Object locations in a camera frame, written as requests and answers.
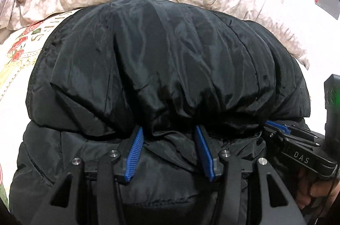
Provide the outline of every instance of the metal screw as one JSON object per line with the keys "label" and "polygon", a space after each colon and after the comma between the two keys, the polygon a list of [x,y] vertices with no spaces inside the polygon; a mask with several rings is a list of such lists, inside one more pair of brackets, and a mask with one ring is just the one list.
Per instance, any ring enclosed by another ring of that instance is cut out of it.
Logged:
{"label": "metal screw", "polygon": [[81,158],[74,158],[72,160],[73,165],[79,165],[82,162]]}
{"label": "metal screw", "polygon": [[267,159],[266,158],[259,158],[258,160],[259,164],[261,165],[266,165],[268,163]]}
{"label": "metal screw", "polygon": [[112,157],[112,158],[118,157],[118,156],[120,156],[120,152],[118,150],[111,150],[109,152],[109,156]]}
{"label": "metal screw", "polygon": [[228,158],[228,157],[230,157],[231,154],[230,154],[229,150],[222,150],[220,152],[220,155],[221,155],[221,157]]}

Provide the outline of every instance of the red rose print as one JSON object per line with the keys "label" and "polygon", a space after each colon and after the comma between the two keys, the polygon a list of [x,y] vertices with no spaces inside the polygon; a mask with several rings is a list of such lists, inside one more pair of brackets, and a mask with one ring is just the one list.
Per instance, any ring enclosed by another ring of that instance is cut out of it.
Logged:
{"label": "red rose print", "polygon": [[21,55],[23,54],[23,49],[18,50],[17,52],[14,53],[12,57],[12,62],[17,60]]}
{"label": "red rose print", "polygon": [[25,42],[27,40],[27,37],[21,37],[16,43],[14,43],[11,47],[11,49],[7,53],[11,53],[14,51],[17,47],[21,45],[22,42]]}
{"label": "red rose print", "polygon": [[44,21],[40,21],[34,25],[28,26],[26,27],[25,31],[23,32],[23,35],[27,35],[28,33],[30,33],[31,31],[33,31],[34,29],[36,29],[39,25],[41,25]]}

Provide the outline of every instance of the floral pillowcase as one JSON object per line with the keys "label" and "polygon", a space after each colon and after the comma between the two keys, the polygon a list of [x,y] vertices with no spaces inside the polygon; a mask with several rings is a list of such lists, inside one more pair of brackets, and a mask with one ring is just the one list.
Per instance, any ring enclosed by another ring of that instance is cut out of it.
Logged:
{"label": "floral pillowcase", "polygon": [[18,73],[25,67],[35,64],[53,29],[76,11],[78,10],[54,15],[44,21],[19,29],[0,45],[0,101]]}
{"label": "floral pillowcase", "polygon": [[23,133],[30,119],[25,99],[38,55],[52,31],[77,10],[61,13],[19,29],[0,44],[0,199],[6,201],[17,169]]}

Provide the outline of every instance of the white wall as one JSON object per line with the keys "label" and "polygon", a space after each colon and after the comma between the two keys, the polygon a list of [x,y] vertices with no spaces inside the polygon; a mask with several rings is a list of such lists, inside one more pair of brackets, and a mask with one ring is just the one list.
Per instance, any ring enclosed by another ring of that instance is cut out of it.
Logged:
{"label": "white wall", "polygon": [[324,134],[323,82],[332,73],[340,75],[340,21],[316,6],[314,0],[285,0],[285,5],[304,34],[311,61],[308,71],[302,67],[312,100],[306,122],[312,130]]}

